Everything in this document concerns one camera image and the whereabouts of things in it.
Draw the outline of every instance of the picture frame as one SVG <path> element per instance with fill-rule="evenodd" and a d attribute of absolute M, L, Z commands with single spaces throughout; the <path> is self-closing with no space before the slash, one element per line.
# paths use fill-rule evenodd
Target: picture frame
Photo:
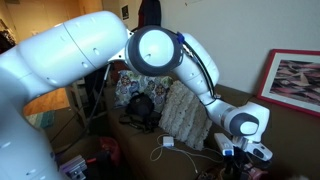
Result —
<path fill-rule="evenodd" d="M 129 8 L 128 5 L 125 5 L 121 8 L 121 12 L 122 12 L 122 19 L 126 20 L 129 19 Z"/>
<path fill-rule="evenodd" d="M 320 51 L 271 50 L 257 97 L 320 116 Z"/>

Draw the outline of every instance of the black ring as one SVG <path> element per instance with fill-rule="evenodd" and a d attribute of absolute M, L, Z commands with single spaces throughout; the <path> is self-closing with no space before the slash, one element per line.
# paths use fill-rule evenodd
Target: black ring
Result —
<path fill-rule="evenodd" d="M 172 41 L 174 48 L 173 56 L 171 60 L 163 66 L 155 67 L 149 65 L 143 60 L 140 54 L 139 43 L 142 37 L 151 30 L 159 30 L 166 33 Z M 128 43 L 128 56 L 132 66 L 141 74 L 152 77 L 159 76 L 165 74 L 168 71 L 171 71 L 172 69 L 180 65 L 180 58 L 182 56 L 182 44 L 178 42 L 177 35 L 173 34 L 167 29 L 161 28 L 160 26 L 145 26 L 135 32 L 134 35 L 130 38 L 130 41 Z"/>

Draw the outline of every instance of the patterned pillow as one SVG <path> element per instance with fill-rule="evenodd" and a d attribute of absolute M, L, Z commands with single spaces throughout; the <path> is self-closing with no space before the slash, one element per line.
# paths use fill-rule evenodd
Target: patterned pillow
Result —
<path fill-rule="evenodd" d="M 134 74 L 129 70 L 119 71 L 116 87 L 115 107 L 127 106 L 134 93 L 147 94 L 154 103 L 154 111 L 161 112 L 173 80 L 169 76 L 149 77 Z"/>

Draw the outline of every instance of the bag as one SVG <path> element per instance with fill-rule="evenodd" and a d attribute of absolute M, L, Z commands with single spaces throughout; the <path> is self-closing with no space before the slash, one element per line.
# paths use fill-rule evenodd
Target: bag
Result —
<path fill-rule="evenodd" d="M 160 114 L 153 113 L 154 104 L 150 97 L 144 93 L 133 96 L 126 108 L 125 115 L 121 116 L 119 122 L 121 124 L 129 124 L 136 129 L 142 129 L 144 133 L 153 132 L 158 127 Z"/>
<path fill-rule="evenodd" d="M 135 114 L 142 118 L 149 116 L 154 110 L 154 104 L 150 97 L 144 93 L 133 96 L 126 109 L 126 113 Z"/>

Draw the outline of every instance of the white cable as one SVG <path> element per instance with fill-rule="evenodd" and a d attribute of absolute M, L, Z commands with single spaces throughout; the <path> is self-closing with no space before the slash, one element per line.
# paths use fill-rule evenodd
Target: white cable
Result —
<path fill-rule="evenodd" d="M 154 153 L 156 150 L 158 150 L 158 149 L 160 149 L 160 153 L 159 153 L 158 157 L 155 158 L 155 159 L 152 159 L 153 153 Z M 162 149 L 163 149 L 163 146 L 158 146 L 158 147 L 154 148 L 154 149 L 152 150 L 151 154 L 150 154 L 150 161 L 157 161 L 157 160 L 159 160 L 160 157 L 161 157 L 161 155 L 162 155 Z"/>
<path fill-rule="evenodd" d="M 169 149 L 169 150 L 181 152 L 181 153 L 183 153 L 184 155 L 186 155 L 186 156 L 190 159 L 190 161 L 191 161 L 191 163 L 192 163 L 192 165 L 193 165 L 193 167 L 194 167 L 195 172 L 198 174 L 198 170 L 197 170 L 196 164 L 195 164 L 195 162 L 193 161 L 193 159 L 192 159 L 190 156 L 202 157 L 202 158 L 211 160 L 211 161 L 214 162 L 214 163 L 222 163 L 223 160 L 224 160 L 221 153 L 219 153 L 219 152 L 216 151 L 216 150 L 210 149 L 210 148 L 204 148 L 204 150 L 210 150 L 210 151 L 215 152 L 216 154 L 218 154 L 218 155 L 221 157 L 221 160 L 216 161 L 216 160 L 214 160 L 214 159 L 212 159 L 212 158 L 210 158 L 210 157 L 208 157 L 208 156 L 204 156 L 204 155 L 201 155 L 201 154 L 193 154 L 193 153 L 187 152 L 187 151 L 185 151 L 185 150 L 178 149 L 178 148 L 176 148 L 176 147 L 166 147 L 166 146 L 163 146 L 163 145 L 159 142 L 159 138 L 160 138 L 160 137 L 163 137 L 163 136 L 168 136 L 168 135 L 169 135 L 169 134 L 162 134 L 162 135 L 160 135 L 160 136 L 157 137 L 157 143 L 158 143 L 159 146 L 156 147 L 156 148 L 154 148 L 154 149 L 152 150 L 152 152 L 151 152 L 151 154 L 150 154 L 150 160 L 151 160 L 151 161 L 157 161 L 157 160 L 159 160 L 160 157 L 161 157 L 161 155 L 162 155 L 162 150 L 163 150 L 163 148 L 167 148 L 167 149 Z M 158 149 L 160 149 L 160 153 L 159 153 L 158 157 L 156 157 L 155 159 L 153 159 L 152 156 L 153 156 L 153 154 L 155 153 L 155 151 L 158 150 Z"/>

